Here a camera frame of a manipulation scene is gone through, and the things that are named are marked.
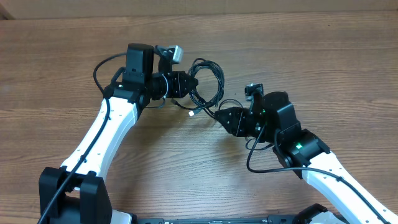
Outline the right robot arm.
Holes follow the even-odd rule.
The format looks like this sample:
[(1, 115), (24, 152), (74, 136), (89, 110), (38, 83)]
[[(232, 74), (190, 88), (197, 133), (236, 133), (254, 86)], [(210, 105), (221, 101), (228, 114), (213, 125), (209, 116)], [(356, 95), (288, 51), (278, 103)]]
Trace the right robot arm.
[(236, 137), (267, 142), (281, 163), (276, 172), (293, 171), (317, 189), (348, 223), (397, 223), (397, 215), (375, 199), (343, 167), (316, 134), (301, 127), (286, 92), (248, 93), (250, 108), (215, 112), (215, 119)]

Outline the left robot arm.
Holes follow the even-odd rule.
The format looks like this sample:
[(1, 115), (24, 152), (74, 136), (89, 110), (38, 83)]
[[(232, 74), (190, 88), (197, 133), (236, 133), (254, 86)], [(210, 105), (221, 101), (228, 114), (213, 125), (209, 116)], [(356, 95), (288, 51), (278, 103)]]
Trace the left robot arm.
[(183, 98), (198, 85), (184, 71), (178, 45), (128, 45), (126, 64), (101, 87), (100, 111), (74, 152), (59, 168), (46, 167), (39, 178), (39, 223), (137, 223), (137, 217), (115, 210), (106, 176), (127, 132), (152, 100)]

